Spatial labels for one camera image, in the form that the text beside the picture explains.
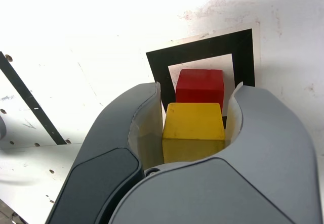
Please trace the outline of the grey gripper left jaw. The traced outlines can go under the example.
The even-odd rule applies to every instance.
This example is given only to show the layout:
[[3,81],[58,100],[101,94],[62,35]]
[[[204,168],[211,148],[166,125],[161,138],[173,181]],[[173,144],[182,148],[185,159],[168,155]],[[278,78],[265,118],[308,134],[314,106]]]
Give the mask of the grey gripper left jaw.
[[47,223],[108,223],[124,195],[164,162],[160,84],[139,84],[91,126]]

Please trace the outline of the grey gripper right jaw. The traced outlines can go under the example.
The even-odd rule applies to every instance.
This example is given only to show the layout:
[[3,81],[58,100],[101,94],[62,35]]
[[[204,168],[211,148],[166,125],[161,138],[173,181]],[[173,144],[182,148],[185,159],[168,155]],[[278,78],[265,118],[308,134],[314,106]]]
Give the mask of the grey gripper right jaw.
[[111,223],[321,223],[313,141],[270,91],[239,86],[229,145],[136,184]]

